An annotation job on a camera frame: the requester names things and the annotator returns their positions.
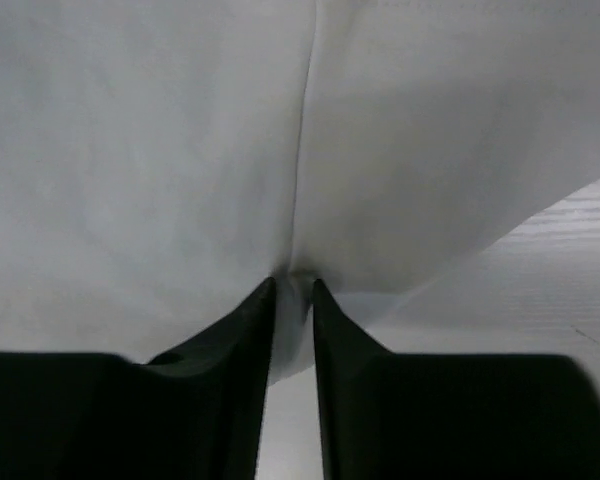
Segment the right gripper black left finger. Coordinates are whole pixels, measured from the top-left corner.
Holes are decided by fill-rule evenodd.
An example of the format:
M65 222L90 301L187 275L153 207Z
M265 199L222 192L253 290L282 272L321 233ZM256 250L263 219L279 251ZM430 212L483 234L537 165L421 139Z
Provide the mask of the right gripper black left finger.
M276 317L264 280L145 364L0 352L0 479L251 479Z

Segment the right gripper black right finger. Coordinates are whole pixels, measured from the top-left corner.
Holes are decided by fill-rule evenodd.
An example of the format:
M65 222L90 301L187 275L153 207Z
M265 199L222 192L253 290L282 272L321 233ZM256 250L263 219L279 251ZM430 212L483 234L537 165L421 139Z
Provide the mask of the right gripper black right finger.
M600 479L600 396L553 354L395 353L312 287L328 479Z

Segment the white skirt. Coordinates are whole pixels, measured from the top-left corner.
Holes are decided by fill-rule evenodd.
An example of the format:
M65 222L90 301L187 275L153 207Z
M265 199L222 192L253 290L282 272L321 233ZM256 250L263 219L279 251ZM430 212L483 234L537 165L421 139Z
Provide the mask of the white skirt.
M600 379L600 1L0 1L0 350L144 360L276 276Z

